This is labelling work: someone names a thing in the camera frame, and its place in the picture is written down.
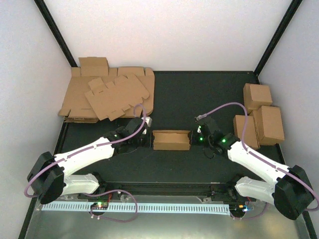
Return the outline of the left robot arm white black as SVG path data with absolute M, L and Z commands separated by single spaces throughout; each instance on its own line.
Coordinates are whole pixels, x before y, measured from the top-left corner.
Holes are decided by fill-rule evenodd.
M 126 126 L 110 131 L 96 141 L 78 149 L 52 155 L 41 154 L 27 176 L 28 186 L 41 204 L 49 204 L 61 196 L 91 194 L 103 198 L 107 186 L 98 173 L 76 175 L 76 172 L 98 161 L 110 159 L 148 142 L 150 117 L 134 118 Z

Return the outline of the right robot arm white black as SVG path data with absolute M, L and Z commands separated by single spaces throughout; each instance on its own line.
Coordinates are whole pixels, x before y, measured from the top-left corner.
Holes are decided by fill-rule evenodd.
M 274 205 L 286 218 L 296 220 L 315 199 L 305 170 L 297 165 L 288 167 L 277 163 L 250 148 L 232 133 L 224 134 L 209 116 L 198 116 L 198 142 L 204 143 L 214 154 L 238 163 L 260 177 L 254 180 L 241 177 L 227 187 L 233 201 L 249 197 Z

